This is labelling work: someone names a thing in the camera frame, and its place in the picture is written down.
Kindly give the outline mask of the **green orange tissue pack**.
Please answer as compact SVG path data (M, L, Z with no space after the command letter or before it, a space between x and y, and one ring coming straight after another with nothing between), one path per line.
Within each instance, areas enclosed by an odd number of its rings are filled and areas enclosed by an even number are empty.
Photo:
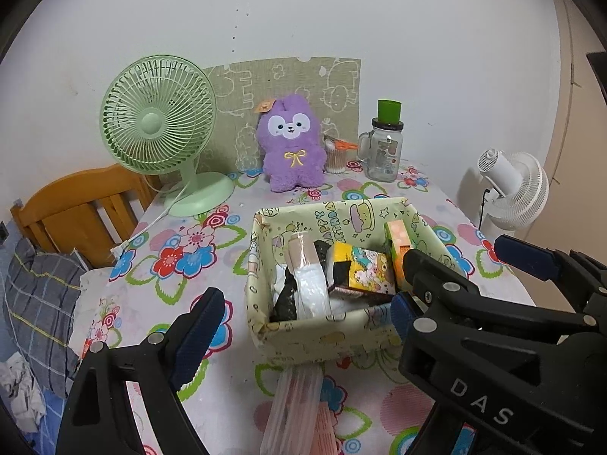
M384 224L386 245L389 250L396 287L399 291L408 292L410 284L406 281L403 260L412 249L405 224L402 220L389 221Z

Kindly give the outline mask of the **floral tablecloth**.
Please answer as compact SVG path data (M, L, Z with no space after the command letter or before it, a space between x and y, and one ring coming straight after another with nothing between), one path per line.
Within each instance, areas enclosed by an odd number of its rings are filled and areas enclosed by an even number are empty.
M409 163L393 183L370 181L357 162L318 188L275 193L255 171L235 173L222 206L187 218L162 214L152 203L136 238L115 264L85 274L71 347L94 341L136 345L188 312L205 289L225 297L222 321L180 400L213 454L255 454L283 366L256 349L247 323L246 284L253 216L270 207L325 201L405 197L447 246L463 273L494 298L529 303L530 296L483 235L427 176ZM340 454L402 454L432 403L398 371L399 344L331 359L320 399L327 402Z

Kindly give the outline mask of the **clear plastic bag roll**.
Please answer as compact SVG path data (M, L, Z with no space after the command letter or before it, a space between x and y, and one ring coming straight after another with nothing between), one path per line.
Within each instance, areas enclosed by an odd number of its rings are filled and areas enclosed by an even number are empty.
M286 368L279 376L261 454L311 453L323 374L318 364Z

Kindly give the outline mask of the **green desk fan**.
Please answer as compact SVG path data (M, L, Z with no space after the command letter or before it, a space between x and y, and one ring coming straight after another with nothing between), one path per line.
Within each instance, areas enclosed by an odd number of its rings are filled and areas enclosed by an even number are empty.
M167 194L173 217L216 209L234 192L227 175L200 173L217 114L212 84L197 65L176 55L149 55L110 83L100 109L102 140L122 166L142 176L179 174Z

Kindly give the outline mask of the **pink wet wipes pack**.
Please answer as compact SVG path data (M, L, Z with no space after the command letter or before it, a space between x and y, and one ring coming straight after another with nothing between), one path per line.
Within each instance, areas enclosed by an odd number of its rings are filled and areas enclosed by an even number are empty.
M321 402L314 428L311 455L338 455L333 421L334 417L327 402Z

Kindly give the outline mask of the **beige cartoon wall mat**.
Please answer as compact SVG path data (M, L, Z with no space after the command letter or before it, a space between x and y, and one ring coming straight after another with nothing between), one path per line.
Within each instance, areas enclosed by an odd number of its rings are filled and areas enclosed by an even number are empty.
M212 139L199 171L250 171L263 164L256 140L260 103L299 94L320 120L321 132L355 141L359 126L361 61L318 56L237 62L205 69L216 95Z

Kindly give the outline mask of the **orange wooden chair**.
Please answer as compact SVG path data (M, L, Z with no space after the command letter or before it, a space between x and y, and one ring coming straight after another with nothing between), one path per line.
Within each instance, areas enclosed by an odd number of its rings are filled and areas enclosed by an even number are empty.
M108 267L111 250L137 226L127 196L147 209L162 187L157 176L143 176L121 165L93 168L59 178L38 190L25 204L14 204L10 213L20 233L48 253L76 249L94 268Z

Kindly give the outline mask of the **glass mug with green lid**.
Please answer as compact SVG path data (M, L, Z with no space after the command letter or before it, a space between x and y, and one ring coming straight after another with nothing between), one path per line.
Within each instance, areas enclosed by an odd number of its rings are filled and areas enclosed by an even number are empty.
M370 180L391 183L397 178L404 129L400 114L400 102L380 99L370 131L359 135L358 159Z

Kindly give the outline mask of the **crumpled white cloth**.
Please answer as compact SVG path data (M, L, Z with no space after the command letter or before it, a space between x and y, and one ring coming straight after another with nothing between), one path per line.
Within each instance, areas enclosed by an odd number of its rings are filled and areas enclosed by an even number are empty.
M46 414L41 388L20 352L1 363L1 387L9 400L16 426L23 432L38 432Z

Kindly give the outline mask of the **cartoon print fabric storage box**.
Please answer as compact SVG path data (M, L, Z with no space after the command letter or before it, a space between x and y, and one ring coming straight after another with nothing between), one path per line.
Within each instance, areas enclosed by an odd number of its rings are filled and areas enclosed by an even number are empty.
M409 249L461 269L405 197L258 210L245 288L253 343L277 366L399 344L389 304L410 288L402 276Z

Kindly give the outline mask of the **white small fan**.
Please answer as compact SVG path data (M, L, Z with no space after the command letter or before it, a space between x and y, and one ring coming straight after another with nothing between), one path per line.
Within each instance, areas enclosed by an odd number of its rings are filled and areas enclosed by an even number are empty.
M487 206L487 215L496 227L513 232L530 226L540 216L548 201L549 181L536 157L490 148L478 158L477 168L496 192Z

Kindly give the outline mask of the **cotton swab jar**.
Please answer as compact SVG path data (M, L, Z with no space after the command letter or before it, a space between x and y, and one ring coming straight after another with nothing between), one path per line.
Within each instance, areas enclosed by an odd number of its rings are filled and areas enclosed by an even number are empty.
M340 174L345 171L349 158L358 149L352 142L327 135L323 136L323 144L326 152L325 171L330 174Z

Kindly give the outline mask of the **purple plush bunny toy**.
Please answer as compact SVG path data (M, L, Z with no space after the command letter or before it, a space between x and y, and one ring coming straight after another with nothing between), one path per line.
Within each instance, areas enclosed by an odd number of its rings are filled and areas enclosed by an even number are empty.
M300 94L280 97L260 115L256 139L270 191L318 188L324 183L327 154L321 145L320 121Z

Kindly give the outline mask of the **yellow cartoon tissue pack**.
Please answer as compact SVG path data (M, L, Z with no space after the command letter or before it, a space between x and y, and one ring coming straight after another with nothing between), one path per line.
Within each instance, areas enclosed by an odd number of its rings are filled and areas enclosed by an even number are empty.
M329 293L378 299L396 294L392 263L384 253L336 242L327 251L324 270Z

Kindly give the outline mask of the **grey plaid pillow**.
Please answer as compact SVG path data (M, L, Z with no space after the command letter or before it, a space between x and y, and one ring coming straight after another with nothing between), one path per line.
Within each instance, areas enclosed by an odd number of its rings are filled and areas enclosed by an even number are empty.
M1 306L9 337L39 386L63 400L79 364L69 339L84 271L77 253L47 253L24 237L4 281Z

